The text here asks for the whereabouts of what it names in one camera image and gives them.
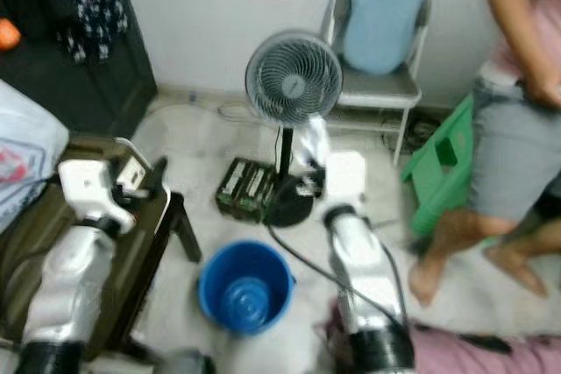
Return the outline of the clear plastic wrapper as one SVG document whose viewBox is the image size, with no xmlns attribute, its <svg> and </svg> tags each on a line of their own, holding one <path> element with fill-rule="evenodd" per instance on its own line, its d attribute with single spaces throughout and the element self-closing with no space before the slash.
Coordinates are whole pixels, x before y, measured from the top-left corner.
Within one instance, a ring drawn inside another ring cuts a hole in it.
<svg viewBox="0 0 561 374">
<path fill-rule="evenodd" d="M 302 166 L 314 173 L 324 173 L 331 157 L 331 141 L 326 122 L 320 115 L 312 115 L 303 127 L 295 157 Z"/>
</svg>

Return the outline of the black green battery box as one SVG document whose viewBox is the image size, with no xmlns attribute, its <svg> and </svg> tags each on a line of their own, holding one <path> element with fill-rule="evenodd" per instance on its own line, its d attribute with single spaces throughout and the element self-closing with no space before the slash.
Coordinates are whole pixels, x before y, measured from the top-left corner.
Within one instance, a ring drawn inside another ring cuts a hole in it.
<svg viewBox="0 0 561 374">
<path fill-rule="evenodd" d="M 235 221 L 264 222 L 277 179 L 273 163 L 244 157 L 232 159 L 214 194 L 217 210 Z"/>
</svg>

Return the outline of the dark brown table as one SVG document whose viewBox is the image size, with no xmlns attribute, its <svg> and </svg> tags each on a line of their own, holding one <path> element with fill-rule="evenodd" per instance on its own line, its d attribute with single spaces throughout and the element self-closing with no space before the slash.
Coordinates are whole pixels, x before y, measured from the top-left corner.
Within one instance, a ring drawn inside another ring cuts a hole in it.
<svg viewBox="0 0 561 374">
<path fill-rule="evenodd" d="M 181 239 L 189 261 L 202 258 L 199 243 L 183 208 L 183 195 L 164 189 L 133 210 L 135 229 L 117 239 L 112 270 L 107 279 L 96 328 L 85 358 L 92 361 L 109 354 L 128 354 L 130 334 L 138 319 L 169 238 Z M 25 314 L 32 295 L 39 289 L 41 261 L 35 251 L 47 249 L 76 221 L 64 202 L 59 182 L 49 182 L 36 201 L 24 208 L 4 231 L 1 281 L 1 338 L 20 342 Z"/>
</svg>

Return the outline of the grey standing fan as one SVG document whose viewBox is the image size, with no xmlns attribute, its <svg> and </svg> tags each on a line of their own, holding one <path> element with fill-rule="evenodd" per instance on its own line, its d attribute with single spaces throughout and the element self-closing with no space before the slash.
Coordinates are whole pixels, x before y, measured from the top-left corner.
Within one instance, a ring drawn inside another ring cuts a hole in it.
<svg viewBox="0 0 561 374">
<path fill-rule="evenodd" d="M 245 69 L 245 90 L 259 116 L 280 126 L 277 185 L 264 224 L 288 229 L 314 207 L 295 192 L 297 174 L 308 173 L 295 157 L 303 127 L 312 115 L 325 118 L 342 90 L 342 66 L 328 43 L 306 30 L 289 29 L 260 43 Z"/>
</svg>

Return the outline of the grey metal chair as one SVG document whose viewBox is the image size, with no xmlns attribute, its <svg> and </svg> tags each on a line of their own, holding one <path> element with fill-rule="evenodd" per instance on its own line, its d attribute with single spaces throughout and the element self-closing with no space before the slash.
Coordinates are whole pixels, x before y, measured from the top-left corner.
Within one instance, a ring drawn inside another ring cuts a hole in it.
<svg viewBox="0 0 561 374">
<path fill-rule="evenodd" d="M 397 109 L 401 112 L 401 121 L 393 130 L 396 135 L 393 161 L 397 162 L 403 149 L 410 111 L 423 98 L 423 89 L 418 86 L 416 76 L 426 34 L 429 32 L 431 0 L 424 0 L 418 13 L 414 38 L 405 61 L 388 74 L 364 73 L 350 67 L 345 61 L 342 40 L 351 9 L 350 0 L 329 1 L 322 27 L 324 40 L 329 43 L 344 67 L 344 86 L 339 102 L 342 106 L 357 109 Z"/>
</svg>

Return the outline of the blue plastic bucket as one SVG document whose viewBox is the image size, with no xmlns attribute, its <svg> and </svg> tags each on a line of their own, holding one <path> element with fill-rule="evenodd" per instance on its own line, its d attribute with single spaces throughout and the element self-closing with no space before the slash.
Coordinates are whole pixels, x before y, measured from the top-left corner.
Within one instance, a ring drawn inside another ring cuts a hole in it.
<svg viewBox="0 0 561 374">
<path fill-rule="evenodd" d="M 196 297 L 202 313 L 240 335 L 270 329 L 288 310 L 296 281 L 285 258 L 256 239 L 220 247 L 202 266 Z"/>
</svg>

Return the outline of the black cabinet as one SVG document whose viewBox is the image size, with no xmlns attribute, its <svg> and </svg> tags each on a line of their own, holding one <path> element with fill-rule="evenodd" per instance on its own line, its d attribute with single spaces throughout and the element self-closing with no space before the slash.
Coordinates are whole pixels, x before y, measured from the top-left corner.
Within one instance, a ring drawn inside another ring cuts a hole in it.
<svg viewBox="0 0 561 374">
<path fill-rule="evenodd" d="M 124 34 L 113 39 L 104 60 L 79 63 L 57 38 L 61 0 L 3 0 L 1 14 L 21 37 L 1 54 L 4 81 L 72 129 L 112 132 L 137 122 L 157 87 L 132 1 L 120 1 Z"/>
</svg>

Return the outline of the green plastic stool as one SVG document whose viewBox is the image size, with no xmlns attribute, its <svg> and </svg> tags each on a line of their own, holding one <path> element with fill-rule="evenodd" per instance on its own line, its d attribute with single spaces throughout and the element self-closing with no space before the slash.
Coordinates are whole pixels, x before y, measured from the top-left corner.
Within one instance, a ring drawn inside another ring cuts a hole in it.
<svg viewBox="0 0 561 374">
<path fill-rule="evenodd" d="M 465 205 L 472 175 L 473 97 L 467 96 L 417 150 L 401 181 L 413 187 L 417 209 L 410 230 L 428 237 L 445 210 Z"/>
</svg>

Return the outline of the white printed plastic bag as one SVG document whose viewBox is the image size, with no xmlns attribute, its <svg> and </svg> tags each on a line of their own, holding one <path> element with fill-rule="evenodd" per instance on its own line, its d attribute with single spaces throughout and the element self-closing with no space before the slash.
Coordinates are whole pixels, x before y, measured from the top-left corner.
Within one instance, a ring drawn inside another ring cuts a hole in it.
<svg viewBox="0 0 561 374">
<path fill-rule="evenodd" d="M 43 193 L 71 132 L 51 111 L 4 82 L 0 89 L 0 229 Z"/>
</svg>

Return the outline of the dark floral dress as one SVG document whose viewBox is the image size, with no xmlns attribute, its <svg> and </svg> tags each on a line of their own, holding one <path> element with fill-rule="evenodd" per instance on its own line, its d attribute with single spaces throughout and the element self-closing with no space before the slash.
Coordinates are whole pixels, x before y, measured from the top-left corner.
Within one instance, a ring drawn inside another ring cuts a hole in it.
<svg viewBox="0 0 561 374">
<path fill-rule="evenodd" d="M 113 42 L 129 30 L 123 0 L 68 0 L 72 10 L 64 15 L 57 38 L 76 63 L 109 58 Z"/>
</svg>

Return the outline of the light blue cushion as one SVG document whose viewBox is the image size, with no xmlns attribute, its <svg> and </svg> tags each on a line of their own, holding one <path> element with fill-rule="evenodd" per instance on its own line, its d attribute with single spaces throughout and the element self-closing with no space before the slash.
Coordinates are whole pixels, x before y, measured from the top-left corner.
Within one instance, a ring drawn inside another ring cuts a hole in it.
<svg viewBox="0 0 561 374">
<path fill-rule="evenodd" d="M 408 57 L 424 0 L 350 0 L 342 53 L 350 67 L 388 74 Z"/>
</svg>

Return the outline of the person in grey shorts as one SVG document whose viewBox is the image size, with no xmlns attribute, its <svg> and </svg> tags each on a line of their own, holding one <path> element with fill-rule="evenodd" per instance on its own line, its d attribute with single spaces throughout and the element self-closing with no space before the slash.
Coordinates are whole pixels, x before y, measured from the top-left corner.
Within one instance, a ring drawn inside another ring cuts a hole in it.
<svg viewBox="0 0 561 374">
<path fill-rule="evenodd" d="M 408 286 L 431 305 L 453 255 L 484 239 L 486 257 L 538 297 L 533 258 L 561 253 L 561 0 L 487 0 L 500 40 L 472 89 L 473 163 L 464 206 L 438 219 Z"/>
</svg>

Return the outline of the orange plastic item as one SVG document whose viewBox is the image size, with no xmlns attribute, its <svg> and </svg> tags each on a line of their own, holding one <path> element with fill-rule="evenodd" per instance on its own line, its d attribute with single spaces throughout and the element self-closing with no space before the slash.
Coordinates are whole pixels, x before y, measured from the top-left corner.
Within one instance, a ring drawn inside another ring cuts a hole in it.
<svg viewBox="0 0 561 374">
<path fill-rule="evenodd" d="M 9 51 L 16 48 L 21 40 L 21 32 L 8 18 L 0 21 L 0 49 Z"/>
</svg>

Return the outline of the purple cartoon print blanket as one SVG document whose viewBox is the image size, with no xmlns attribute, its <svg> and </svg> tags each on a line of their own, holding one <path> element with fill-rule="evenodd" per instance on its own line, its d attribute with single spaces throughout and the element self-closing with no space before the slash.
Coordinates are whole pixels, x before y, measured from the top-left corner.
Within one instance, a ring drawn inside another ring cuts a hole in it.
<svg viewBox="0 0 561 374">
<path fill-rule="evenodd" d="M 408 323 L 412 354 L 359 350 L 344 311 L 334 306 L 320 329 L 337 374 L 561 374 L 561 335 L 472 335 Z"/>
</svg>

